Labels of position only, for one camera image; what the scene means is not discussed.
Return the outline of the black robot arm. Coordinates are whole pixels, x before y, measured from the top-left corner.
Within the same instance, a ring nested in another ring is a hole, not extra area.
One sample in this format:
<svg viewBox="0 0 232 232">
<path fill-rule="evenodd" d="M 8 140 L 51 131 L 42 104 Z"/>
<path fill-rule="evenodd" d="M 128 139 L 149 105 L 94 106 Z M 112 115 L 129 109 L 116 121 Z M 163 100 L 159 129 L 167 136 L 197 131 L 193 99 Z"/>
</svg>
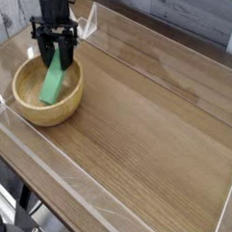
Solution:
<svg viewBox="0 0 232 232">
<path fill-rule="evenodd" d="M 76 0 L 39 0 L 40 16 L 32 16 L 32 38 L 38 43 L 42 60 L 49 67 L 55 54 L 55 43 L 60 50 L 62 70 L 73 60 L 73 48 L 78 41 L 78 24 L 70 17 L 70 5 Z"/>
</svg>

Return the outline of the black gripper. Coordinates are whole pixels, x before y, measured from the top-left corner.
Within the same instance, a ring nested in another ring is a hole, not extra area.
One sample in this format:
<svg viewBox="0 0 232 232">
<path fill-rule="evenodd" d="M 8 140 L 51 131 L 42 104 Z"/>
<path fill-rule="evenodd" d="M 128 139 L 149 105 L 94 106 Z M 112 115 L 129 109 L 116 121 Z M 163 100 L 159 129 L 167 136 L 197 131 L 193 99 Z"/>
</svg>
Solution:
<svg viewBox="0 0 232 232">
<path fill-rule="evenodd" d="M 67 70 L 73 60 L 73 45 L 78 41 L 78 24 L 69 19 L 65 23 L 45 22 L 41 16 L 32 16 L 32 38 L 39 46 L 42 61 L 49 67 L 55 54 L 53 42 L 57 42 L 60 50 L 60 63 L 62 70 Z"/>
</svg>

